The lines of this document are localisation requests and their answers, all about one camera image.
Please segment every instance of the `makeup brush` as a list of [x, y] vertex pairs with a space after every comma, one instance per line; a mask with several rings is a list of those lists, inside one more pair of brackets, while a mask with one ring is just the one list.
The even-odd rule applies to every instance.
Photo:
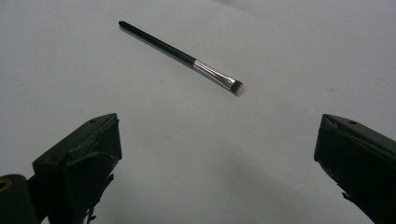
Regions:
[[244, 84], [232, 77], [226, 76], [225, 74], [215, 70], [214, 68], [210, 67], [209, 65], [191, 57], [190, 55], [186, 54], [185, 52], [182, 52], [178, 49], [175, 49], [174, 47], [162, 42], [161, 40], [157, 39], [156, 37], [149, 35], [136, 27], [132, 26], [131, 24], [125, 22], [125, 21], [120, 21], [119, 25], [121, 28], [124, 30], [136, 35], [137, 37], [140, 37], [141, 39], [149, 42], [151, 45], [165, 51], [166, 53], [172, 55], [176, 59], [182, 61], [183, 63], [186, 63], [188, 66], [190, 66], [192, 69], [202, 72], [208, 77], [211, 77], [213, 80], [215, 80], [217, 83], [220, 84], [220, 86], [224, 87], [226, 90], [232, 92], [235, 95], [240, 95], [244, 89]]

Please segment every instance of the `black brush handle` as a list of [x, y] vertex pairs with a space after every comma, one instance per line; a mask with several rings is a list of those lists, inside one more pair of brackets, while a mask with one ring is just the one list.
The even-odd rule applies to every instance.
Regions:
[[148, 41], [150, 44], [152, 44], [152, 45], [158, 47], [159, 49], [162, 49], [165, 52], [171, 54], [172, 56], [174, 56], [177, 59], [181, 60], [183, 63], [186, 63], [187, 65], [189, 65], [191, 67], [194, 66], [194, 62], [195, 62], [196, 59], [191, 57], [190, 55], [180, 51], [179, 49], [175, 49], [174, 47], [164, 43], [163, 41], [155, 38], [152, 35], [149, 35], [146, 32], [143, 32], [143, 31], [137, 29], [136, 27], [132, 26], [128, 22], [120, 21], [119, 25], [123, 29], [131, 32], [134, 35], [137, 35], [138, 37]]

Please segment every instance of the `brush tip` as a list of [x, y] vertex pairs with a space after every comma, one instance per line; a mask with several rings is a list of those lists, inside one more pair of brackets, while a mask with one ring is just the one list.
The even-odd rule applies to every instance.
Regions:
[[244, 91], [244, 89], [245, 89], [244, 84], [236, 80], [235, 83], [231, 86], [230, 91], [236, 96], [239, 96]]

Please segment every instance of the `brush ferrule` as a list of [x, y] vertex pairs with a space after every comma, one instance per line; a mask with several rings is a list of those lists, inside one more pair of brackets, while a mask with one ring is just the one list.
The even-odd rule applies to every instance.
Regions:
[[235, 83], [235, 79], [224, 75], [223, 73], [198, 60], [195, 60], [193, 68], [211, 77], [227, 90], [230, 90], [231, 86]]

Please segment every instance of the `white table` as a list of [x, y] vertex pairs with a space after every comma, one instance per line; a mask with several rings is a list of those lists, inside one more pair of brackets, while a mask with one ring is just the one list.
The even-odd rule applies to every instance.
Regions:
[[[0, 175], [115, 112], [100, 223], [372, 223], [314, 162], [321, 115], [396, 139], [396, 2], [0, 1]], [[127, 21], [243, 81], [236, 97]]]

